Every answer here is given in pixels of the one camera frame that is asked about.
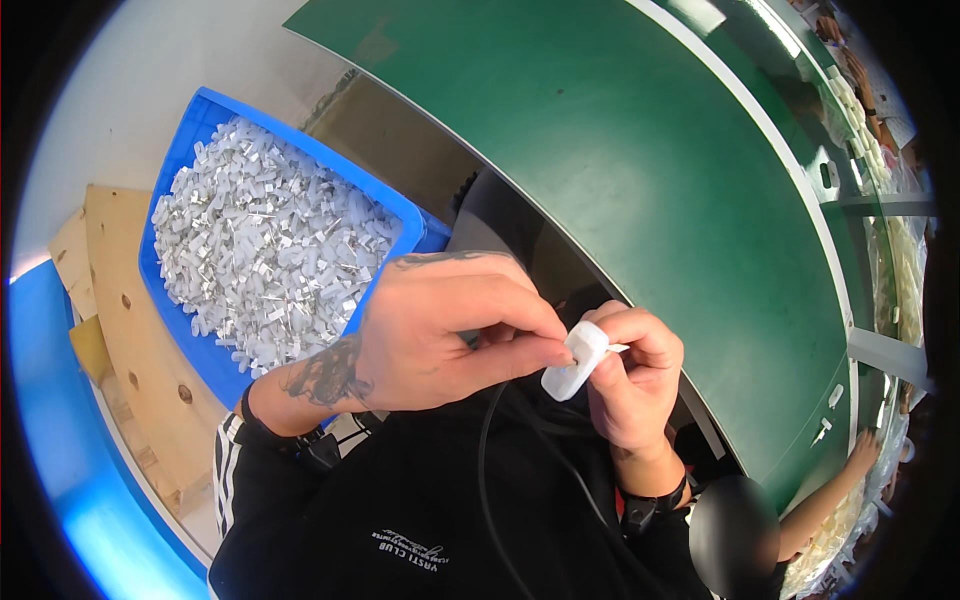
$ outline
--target black strap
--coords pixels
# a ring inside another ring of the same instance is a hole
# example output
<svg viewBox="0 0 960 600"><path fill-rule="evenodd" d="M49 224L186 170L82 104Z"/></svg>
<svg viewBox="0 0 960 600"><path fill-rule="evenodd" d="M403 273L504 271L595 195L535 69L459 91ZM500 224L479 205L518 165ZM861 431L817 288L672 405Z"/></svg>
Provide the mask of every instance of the black strap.
<svg viewBox="0 0 960 600"><path fill-rule="evenodd" d="M247 389L243 391L243 395L240 397L240 415L243 417L244 423L250 425L250 428L247 430L249 432L248 435L255 437L258 444L295 456L300 452L302 447L308 445L310 441L316 437L317 430L320 430L321 435L323 434L320 426L306 435L295 436L293 438L284 438L271 431L270 428L250 410L250 388L253 387L253 383L256 382L254 381L247 386Z"/></svg>
<svg viewBox="0 0 960 600"><path fill-rule="evenodd" d="M643 533L654 513L668 513L684 499L686 489L686 473L680 480L677 489L667 495L654 497L636 496L620 490L623 497L623 518L620 519L620 531L624 536L631 537Z"/></svg>

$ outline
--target blue wall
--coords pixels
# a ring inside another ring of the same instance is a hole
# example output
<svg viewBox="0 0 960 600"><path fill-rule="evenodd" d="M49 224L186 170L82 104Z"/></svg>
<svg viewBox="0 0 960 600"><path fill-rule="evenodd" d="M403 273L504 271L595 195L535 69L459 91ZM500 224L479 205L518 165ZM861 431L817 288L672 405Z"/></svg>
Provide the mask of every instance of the blue wall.
<svg viewBox="0 0 960 600"><path fill-rule="evenodd" d="M40 481L108 598L208 598L206 569L140 490L70 344L70 300L47 261L11 284L16 400Z"/></svg>

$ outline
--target right hand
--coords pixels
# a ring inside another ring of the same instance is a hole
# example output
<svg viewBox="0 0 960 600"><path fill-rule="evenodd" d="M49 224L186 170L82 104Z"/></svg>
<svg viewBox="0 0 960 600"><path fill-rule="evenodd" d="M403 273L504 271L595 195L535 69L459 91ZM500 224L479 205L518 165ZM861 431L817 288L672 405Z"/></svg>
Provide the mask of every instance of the right hand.
<svg viewBox="0 0 960 600"><path fill-rule="evenodd" d="M458 331L481 330L473 350ZM517 330L530 334L514 337ZM516 261L499 252L391 260L354 342L367 410L423 410L544 367L572 364L566 327Z"/></svg>
<svg viewBox="0 0 960 600"><path fill-rule="evenodd" d="M626 344L623 355L610 352L590 375L590 417L597 432L637 455L658 452L664 428L677 400L684 344L663 321L642 308L610 300L589 311L611 344Z"/></svg>
<svg viewBox="0 0 960 600"><path fill-rule="evenodd" d="M870 429L864 429L856 438L856 444L853 446L853 452L847 457L844 470L857 479L863 477L876 463L881 446L882 442L876 434Z"/></svg>
<svg viewBox="0 0 960 600"><path fill-rule="evenodd" d="M849 48L843 49L843 56L847 59L847 68L850 69L850 74L853 75L853 80L860 87L861 90L866 90L870 88L870 76L867 74L867 67L863 66L863 63L860 62L860 59L850 51Z"/></svg>
<svg viewBox="0 0 960 600"><path fill-rule="evenodd" d="M828 39L839 42L843 39L843 33L840 32L840 26L837 22L828 16L821 16L817 19L817 35L821 39Z"/></svg>

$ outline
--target blue plastic crate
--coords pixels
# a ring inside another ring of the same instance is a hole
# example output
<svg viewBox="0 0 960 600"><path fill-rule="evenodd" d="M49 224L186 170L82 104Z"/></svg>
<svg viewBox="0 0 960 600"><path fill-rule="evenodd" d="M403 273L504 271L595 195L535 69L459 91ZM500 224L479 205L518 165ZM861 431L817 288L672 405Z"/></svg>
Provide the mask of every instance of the blue plastic crate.
<svg viewBox="0 0 960 600"><path fill-rule="evenodd" d="M206 337L191 335L190 320L193 319L193 314L183 314L182 307L175 305L163 289L163 277L160 276L160 266L156 263L158 259L154 250L156 236L150 217L154 214L156 201L160 196L170 193L170 185L180 168L193 167L196 157L193 145L198 141L203 144L209 143L210 136L217 131L217 126L226 123L235 114L250 119L256 125L297 146L394 213L403 223L403 229L399 239L387 254L388 258L408 252L439 252L446 247L446 242L450 238L450 229L440 220L306 133L299 132L270 115L212 89L206 87L198 89L180 120L177 133L170 144L170 150L163 159L160 176L154 187L154 195L150 199L150 211L147 213L147 222L144 224L143 239L140 243L140 274L154 299L160 318L167 325L170 335L177 341L183 355L190 361L213 394L220 398L220 401L230 410L236 405L244 389L250 385L252 380L250 371L240 373L237 370L237 363L230 360L233 350L214 344L214 340L217 339L216 334L211 333ZM344 335L356 331L360 326L360 318L367 304L367 298L379 277L378 271L350 318Z"/></svg>

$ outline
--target white plug housing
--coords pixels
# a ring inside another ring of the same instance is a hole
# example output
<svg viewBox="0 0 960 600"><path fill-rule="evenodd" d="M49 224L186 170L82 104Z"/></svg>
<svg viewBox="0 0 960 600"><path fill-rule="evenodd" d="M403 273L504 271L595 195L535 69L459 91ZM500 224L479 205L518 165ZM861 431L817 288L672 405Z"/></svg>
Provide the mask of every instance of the white plug housing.
<svg viewBox="0 0 960 600"><path fill-rule="evenodd" d="M558 402L566 402L580 389L593 369L600 364L610 345L603 329L590 321L580 321L567 334L564 346L570 348L576 365L548 367L540 379L543 389Z"/></svg>

